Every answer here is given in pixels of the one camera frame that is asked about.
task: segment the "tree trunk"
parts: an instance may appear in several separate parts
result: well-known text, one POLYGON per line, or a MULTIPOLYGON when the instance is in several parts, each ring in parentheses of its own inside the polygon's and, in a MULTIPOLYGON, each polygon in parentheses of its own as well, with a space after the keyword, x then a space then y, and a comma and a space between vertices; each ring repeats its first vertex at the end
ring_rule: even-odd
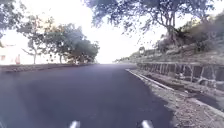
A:
POLYGON ((33 64, 36 64, 36 57, 37 57, 37 54, 35 53, 35 54, 33 55, 33 64))
POLYGON ((60 64, 62 63, 62 55, 59 55, 60 64))

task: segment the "roadside vegetation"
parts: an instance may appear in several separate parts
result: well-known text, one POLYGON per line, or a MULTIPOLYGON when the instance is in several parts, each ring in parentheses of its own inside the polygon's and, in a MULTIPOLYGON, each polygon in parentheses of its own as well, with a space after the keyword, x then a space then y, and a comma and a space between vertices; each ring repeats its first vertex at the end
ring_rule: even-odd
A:
POLYGON ((98 43, 88 40, 75 24, 56 24, 53 17, 30 14, 17 0, 1 1, 0 15, 1 37, 6 30, 22 33, 29 40, 29 49, 23 51, 33 56, 34 64, 42 54, 49 55, 50 61, 59 56, 61 63, 95 61, 98 43))

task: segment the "tree branch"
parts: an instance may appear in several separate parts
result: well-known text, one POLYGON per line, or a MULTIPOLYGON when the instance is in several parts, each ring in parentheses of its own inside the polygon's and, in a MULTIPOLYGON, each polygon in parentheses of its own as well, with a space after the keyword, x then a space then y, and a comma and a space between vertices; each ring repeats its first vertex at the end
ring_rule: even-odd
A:
POLYGON ((25 53, 27 53, 28 55, 34 56, 33 53, 27 52, 25 49, 22 49, 25 53))

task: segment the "tree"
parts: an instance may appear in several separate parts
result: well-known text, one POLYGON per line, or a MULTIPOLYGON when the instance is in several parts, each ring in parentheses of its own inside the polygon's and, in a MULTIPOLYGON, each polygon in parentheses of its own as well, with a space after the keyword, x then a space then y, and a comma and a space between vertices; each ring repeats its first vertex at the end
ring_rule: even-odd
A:
POLYGON ((18 28, 25 9, 26 7, 21 2, 14 0, 0 1, 0 38, 3 36, 2 31, 18 28))
POLYGON ((27 22, 21 23, 18 32, 23 33, 23 35, 29 39, 29 51, 24 49, 23 51, 33 56, 33 63, 35 64, 37 55, 46 53, 47 46, 44 43, 45 33, 50 30, 53 24, 53 19, 49 18, 44 21, 39 18, 38 15, 28 16, 27 19, 27 22))
POLYGON ((59 55, 69 62, 93 61, 98 53, 97 43, 92 44, 86 39, 80 27, 74 24, 59 25, 46 33, 48 52, 59 55))
POLYGON ((100 25, 103 18, 114 25, 123 24, 127 32, 135 30, 136 24, 143 23, 142 30, 161 25, 167 29, 172 41, 176 43, 176 18, 192 14, 205 20, 206 11, 214 9, 213 0, 86 0, 94 12, 93 24, 100 25))

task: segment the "foliage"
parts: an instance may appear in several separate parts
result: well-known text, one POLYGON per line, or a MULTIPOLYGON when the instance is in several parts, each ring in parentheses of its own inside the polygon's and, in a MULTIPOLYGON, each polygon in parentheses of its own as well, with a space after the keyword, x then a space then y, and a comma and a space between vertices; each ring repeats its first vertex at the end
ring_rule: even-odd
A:
POLYGON ((46 43, 49 53, 58 54, 69 62, 94 61, 99 46, 86 39, 80 27, 73 24, 60 25, 46 33, 46 43))
POLYGON ((123 23, 124 28, 134 29, 136 22, 146 18, 142 30, 147 31, 152 25, 161 25, 172 35, 175 31, 176 18, 192 14, 203 21, 206 11, 214 9, 213 0, 86 0, 93 9, 93 24, 100 25, 104 17, 114 25, 123 23))
POLYGON ((0 2, 0 37, 3 36, 3 30, 17 28, 23 18, 25 6, 21 2, 17 3, 19 5, 17 9, 15 4, 14 0, 3 0, 0 2))
POLYGON ((27 17, 27 21, 19 26, 18 32, 23 33, 29 39, 28 47, 30 49, 29 51, 24 51, 34 57, 34 64, 37 55, 46 53, 46 44, 44 44, 45 32, 51 29, 52 23, 52 18, 44 21, 38 15, 30 15, 27 17))
MULTIPOLYGON (((206 23, 189 21, 184 26, 177 29, 178 42, 182 42, 182 45, 195 44, 196 51, 207 51, 211 49, 212 42, 215 38, 224 37, 224 13, 217 15, 214 18, 210 18, 206 23)), ((157 42, 157 49, 163 53, 168 50, 168 46, 171 44, 166 36, 164 39, 157 42)))

